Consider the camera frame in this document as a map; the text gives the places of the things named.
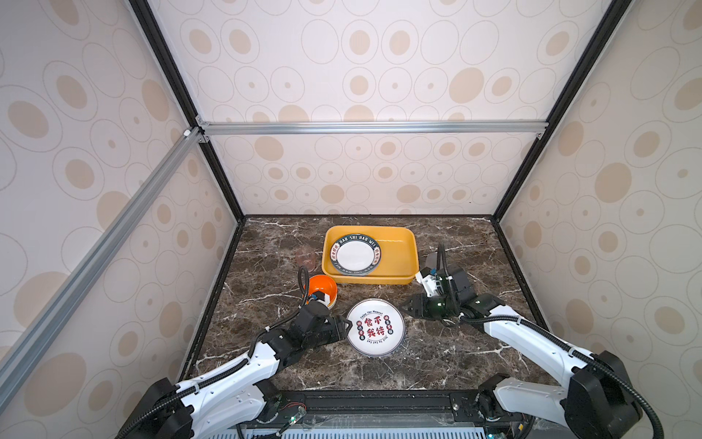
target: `white plate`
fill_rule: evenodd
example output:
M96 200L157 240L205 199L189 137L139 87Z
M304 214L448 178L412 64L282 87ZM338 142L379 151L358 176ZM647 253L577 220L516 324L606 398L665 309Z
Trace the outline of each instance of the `white plate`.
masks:
M388 301L360 301L351 308L346 318L354 325L349 332L348 341L363 355L389 355L404 340L404 319L397 308Z
M334 242L329 251L331 263L341 274L365 276L380 263L380 245L367 235L354 233Z

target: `beige polka dot wallpaper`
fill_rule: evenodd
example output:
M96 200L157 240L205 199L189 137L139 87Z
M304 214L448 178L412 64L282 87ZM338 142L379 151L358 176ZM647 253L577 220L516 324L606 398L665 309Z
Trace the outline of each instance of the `beige polka dot wallpaper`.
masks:
M0 415L0 438L112 439L152 383L177 380L234 233L214 182L195 148Z
M534 133L214 136L247 214L492 214Z
M0 6L0 356L182 134L117 0Z
M702 0L638 2L502 222L558 336L702 428ZM629 438L650 438L648 421Z
M151 0L214 122L544 119L609 0Z

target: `plastic tray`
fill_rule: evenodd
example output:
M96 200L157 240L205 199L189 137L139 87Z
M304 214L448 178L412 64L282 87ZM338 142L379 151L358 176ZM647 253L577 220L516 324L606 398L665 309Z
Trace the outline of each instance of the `plastic tray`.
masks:
M347 276L339 273L329 258L333 243L346 235L361 233L375 239L380 245L380 263L366 276ZM396 284L406 285L419 271L417 243L411 230L404 227L379 225L335 225L326 231L322 252L322 271L339 284Z

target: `plate rim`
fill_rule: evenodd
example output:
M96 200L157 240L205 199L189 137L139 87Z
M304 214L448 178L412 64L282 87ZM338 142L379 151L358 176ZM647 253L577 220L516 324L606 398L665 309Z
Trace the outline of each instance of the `plate rim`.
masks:
M351 343L351 340L349 340L349 344L351 345L352 348L354 348L354 350L356 352L358 352L361 355L365 355L366 357L371 357L371 358L385 357L386 355L390 355L390 354L394 353L397 349L399 349L400 346L402 346L402 342L404 340L404 337L407 335L407 327L404 324L404 317L402 315L402 312L399 309L397 309L397 307L395 305L393 305L390 301L387 301L385 299L381 299L380 297L368 297L368 298L363 299L362 301L356 303L355 305L353 305L351 307L351 309L349 309L348 313L346 313L346 318L348 319L349 315L351 315L351 312L358 305L360 305L363 302L367 302L367 301L383 301L383 302L387 303L388 305L392 306L392 308L397 311L397 314L399 315L400 321L402 322L402 336L399 339L399 343L394 348L392 348L392 350L390 352L387 352L384 354L370 354L370 353L361 352L360 349L358 349L353 343Z
M343 244L339 244L339 241L346 238L346 237L349 237L349 236L363 236L363 237L368 238L370 240L370 242L368 242L366 240L360 240L360 239L353 239L353 241L360 241L360 242L363 242L365 244L368 244L368 246L373 251L378 249L378 261L375 263L371 262L371 265L369 265L361 270L348 270L347 268L344 268L341 264L339 264L338 260L335 259L334 257L332 257L334 247L338 244L338 246L339 246L338 248L340 249L343 246ZM373 237L365 235L364 233L348 233L346 235L343 235L343 236L339 237L338 239L334 240L333 244L331 245L331 248L329 249L329 260L331 261L331 265L334 268L336 268L336 270L339 273L341 273L342 275L346 275L346 276L361 277L361 276L367 276L367 275L371 274L378 267L378 265L380 265L380 260L382 257L383 257L383 251L380 248L380 243L378 241L376 241Z

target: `marble tabletop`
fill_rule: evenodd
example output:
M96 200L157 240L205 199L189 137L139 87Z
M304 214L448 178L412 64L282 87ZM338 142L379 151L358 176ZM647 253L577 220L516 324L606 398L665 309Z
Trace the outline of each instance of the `marble tabletop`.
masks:
M201 374L241 355L263 327L290 313L300 302L296 273L322 273L322 245L334 225L407 227L416 237L420 265L446 245L450 264L462 267L478 294L492 293L533 321L492 224L483 218L455 217L252 217L234 255L226 283L207 331L195 372ZM422 292L409 285L340 284L332 315L345 313L362 299L401 303ZM405 317L406 338L384 358L368 358L342 341L314 349L272 380L281 390L408 390L476 388L497 372L525 381L552 384L542 369L515 349L463 325Z

